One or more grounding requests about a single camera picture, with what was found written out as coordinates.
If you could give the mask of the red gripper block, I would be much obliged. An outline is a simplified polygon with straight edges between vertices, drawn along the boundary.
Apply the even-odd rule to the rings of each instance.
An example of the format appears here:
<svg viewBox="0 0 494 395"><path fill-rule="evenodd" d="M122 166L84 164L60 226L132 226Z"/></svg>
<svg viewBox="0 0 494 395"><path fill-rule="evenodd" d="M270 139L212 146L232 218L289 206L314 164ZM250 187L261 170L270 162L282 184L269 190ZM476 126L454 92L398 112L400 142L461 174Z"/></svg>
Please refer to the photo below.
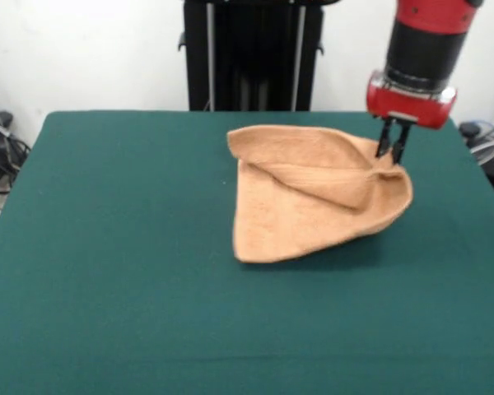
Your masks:
<svg viewBox="0 0 494 395"><path fill-rule="evenodd" d="M374 71L367 85L366 107L371 115L383 120L375 157L380 158L389 151L394 119L406 121L399 124L401 132L392 148L393 163L399 165L412 127L410 123L430 129L442 128L456 98L457 90L452 86L437 93L408 91L392 83L382 71Z"/></svg>

